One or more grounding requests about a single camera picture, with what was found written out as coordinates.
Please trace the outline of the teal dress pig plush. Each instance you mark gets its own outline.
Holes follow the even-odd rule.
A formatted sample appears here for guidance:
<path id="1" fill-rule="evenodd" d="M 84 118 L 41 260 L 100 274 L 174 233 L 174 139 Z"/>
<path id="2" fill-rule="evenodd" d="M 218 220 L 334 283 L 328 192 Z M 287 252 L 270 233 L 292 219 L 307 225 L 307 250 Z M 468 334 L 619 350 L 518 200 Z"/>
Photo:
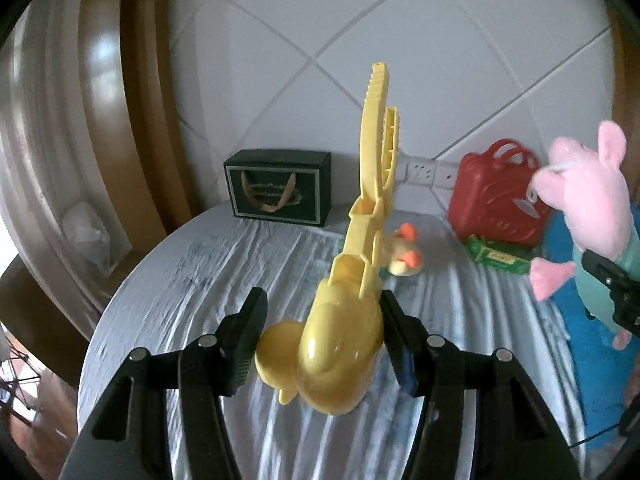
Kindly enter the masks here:
<path id="1" fill-rule="evenodd" d="M 549 165 L 537 170 L 529 181 L 527 198 L 538 198 L 562 212 L 573 249 L 567 262 L 533 258 L 528 278 L 539 301 L 574 280 L 586 310 L 614 334 L 612 346 L 623 350 L 632 331 L 616 321 L 610 291 L 587 271 L 582 256 L 590 250 L 636 280 L 639 234 L 620 171 L 626 154 L 625 133 L 615 122 L 605 120 L 599 125 L 597 141 L 598 148 L 592 150 L 573 138 L 555 139 L 548 151 Z"/>

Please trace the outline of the yellow duck snowball clamp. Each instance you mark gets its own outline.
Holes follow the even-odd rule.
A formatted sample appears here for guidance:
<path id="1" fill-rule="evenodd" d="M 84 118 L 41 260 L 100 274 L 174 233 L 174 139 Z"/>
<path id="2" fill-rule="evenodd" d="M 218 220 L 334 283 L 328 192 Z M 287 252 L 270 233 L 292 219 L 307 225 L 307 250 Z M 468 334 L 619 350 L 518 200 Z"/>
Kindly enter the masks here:
<path id="1" fill-rule="evenodd" d="M 383 342 L 380 270 L 384 223 L 393 209 L 399 114 L 386 104 L 390 74 L 371 67 L 359 133 L 360 192 L 342 251 L 314 294 L 306 321 L 270 326 L 255 356 L 260 379 L 281 404 L 301 396 L 314 410 L 346 414 L 367 393 Z"/>

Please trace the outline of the blue foldable storage box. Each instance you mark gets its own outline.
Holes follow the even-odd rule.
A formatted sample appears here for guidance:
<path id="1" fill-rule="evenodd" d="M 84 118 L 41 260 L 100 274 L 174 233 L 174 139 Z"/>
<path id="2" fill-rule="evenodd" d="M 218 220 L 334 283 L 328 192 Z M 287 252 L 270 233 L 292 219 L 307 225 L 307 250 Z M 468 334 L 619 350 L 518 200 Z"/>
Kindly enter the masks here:
<path id="1" fill-rule="evenodd" d="M 623 351 L 612 347 L 614 334 L 601 322 L 587 318 L 575 282 L 568 281 L 552 296 L 570 336 L 586 435 L 592 440 L 582 448 L 591 450 L 613 441 L 610 427 L 625 409 L 625 389 L 639 351 L 634 337 Z"/>

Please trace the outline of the green packet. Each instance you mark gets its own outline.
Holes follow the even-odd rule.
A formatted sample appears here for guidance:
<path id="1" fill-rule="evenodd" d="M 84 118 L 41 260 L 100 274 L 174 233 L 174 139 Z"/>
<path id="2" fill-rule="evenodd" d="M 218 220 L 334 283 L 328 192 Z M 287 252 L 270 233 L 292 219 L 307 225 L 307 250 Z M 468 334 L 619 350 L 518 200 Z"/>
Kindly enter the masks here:
<path id="1" fill-rule="evenodd" d="M 466 241 L 472 260 L 483 266 L 490 266 L 512 274 L 524 275 L 529 272 L 533 253 L 530 249 L 485 237 L 470 235 Z"/>

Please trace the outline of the red plastic toy case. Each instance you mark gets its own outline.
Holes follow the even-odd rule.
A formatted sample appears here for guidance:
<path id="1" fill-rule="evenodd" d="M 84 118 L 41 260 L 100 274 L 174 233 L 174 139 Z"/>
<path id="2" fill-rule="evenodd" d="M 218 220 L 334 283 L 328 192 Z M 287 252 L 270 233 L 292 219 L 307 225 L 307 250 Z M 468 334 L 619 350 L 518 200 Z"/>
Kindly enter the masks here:
<path id="1" fill-rule="evenodd" d="M 462 243 L 474 235 L 486 240 L 535 247 L 550 208 L 526 196 L 540 168 L 536 155 L 512 139 L 501 139 L 483 153 L 460 162 L 448 221 Z"/>

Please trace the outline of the yellow plush toy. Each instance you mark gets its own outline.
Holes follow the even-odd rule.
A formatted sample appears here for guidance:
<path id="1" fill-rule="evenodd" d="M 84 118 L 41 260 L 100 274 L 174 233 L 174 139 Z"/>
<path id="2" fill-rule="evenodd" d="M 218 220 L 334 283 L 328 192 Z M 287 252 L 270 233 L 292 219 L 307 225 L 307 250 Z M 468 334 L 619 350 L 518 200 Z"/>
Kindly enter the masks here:
<path id="1" fill-rule="evenodd" d="M 385 234 L 381 266 L 395 276 L 413 276 L 423 268 L 418 246 L 418 229 L 412 223 L 402 224 L 393 234 Z"/>

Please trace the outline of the wooden frosted glass door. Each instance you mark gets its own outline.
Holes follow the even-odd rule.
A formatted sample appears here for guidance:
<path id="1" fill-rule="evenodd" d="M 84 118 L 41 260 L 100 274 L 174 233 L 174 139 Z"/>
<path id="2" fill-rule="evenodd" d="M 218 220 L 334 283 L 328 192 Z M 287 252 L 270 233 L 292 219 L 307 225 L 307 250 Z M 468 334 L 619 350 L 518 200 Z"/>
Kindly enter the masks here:
<path id="1" fill-rule="evenodd" d="M 26 0 L 1 36 L 1 217 L 90 337 L 126 274 L 194 216 L 169 0 Z"/>

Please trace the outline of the dark green gift box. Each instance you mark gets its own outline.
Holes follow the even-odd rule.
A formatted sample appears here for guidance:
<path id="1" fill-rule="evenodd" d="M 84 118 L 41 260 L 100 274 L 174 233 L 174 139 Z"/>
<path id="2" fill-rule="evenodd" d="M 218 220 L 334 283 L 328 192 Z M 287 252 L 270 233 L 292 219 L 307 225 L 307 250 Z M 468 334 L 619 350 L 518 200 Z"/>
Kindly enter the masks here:
<path id="1" fill-rule="evenodd" d="M 224 162 L 235 217 L 323 226 L 332 206 L 329 152 L 260 148 Z"/>

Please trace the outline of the white wall power strip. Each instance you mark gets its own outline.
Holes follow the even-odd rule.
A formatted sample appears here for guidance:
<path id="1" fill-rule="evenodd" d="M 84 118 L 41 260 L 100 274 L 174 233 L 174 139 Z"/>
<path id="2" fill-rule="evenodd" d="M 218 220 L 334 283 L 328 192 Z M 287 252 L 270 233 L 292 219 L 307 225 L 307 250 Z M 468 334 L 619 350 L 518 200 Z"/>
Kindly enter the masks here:
<path id="1" fill-rule="evenodd" d="M 457 181 L 459 165 L 426 158 L 410 158 L 407 162 L 406 181 L 427 188 L 452 190 Z"/>

